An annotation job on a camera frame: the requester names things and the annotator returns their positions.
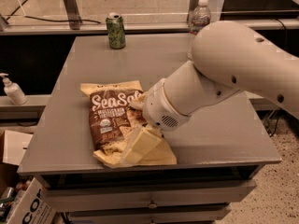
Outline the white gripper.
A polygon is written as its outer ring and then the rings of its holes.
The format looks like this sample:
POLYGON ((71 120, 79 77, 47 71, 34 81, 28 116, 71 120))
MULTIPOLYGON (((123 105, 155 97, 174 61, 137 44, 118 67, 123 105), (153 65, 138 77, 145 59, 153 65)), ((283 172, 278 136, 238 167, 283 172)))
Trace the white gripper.
POLYGON ((168 101, 164 83, 165 78, 162 78, 148 90, 148 93, 142 93, 130 102, 131 108, 142 109, 144 119, 152 126, 139 126, 133 130, 128 145, 121 154, 121 164, 137 164, 157 147, 162 142, 162 133, 159 129, 174 131, 190 120, 189 116, 177 112, 168 101))

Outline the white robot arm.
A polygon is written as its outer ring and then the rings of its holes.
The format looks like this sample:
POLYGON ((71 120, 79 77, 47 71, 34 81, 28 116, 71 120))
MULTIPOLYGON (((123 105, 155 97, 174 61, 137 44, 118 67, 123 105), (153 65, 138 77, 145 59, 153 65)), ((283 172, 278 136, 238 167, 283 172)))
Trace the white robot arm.
POLYGON ((247 26, 217 21, 195 37, 192 58, 149 89, 141 110, 150 125, 172 132, 242 91, 298 119, 298 59, 247 26))

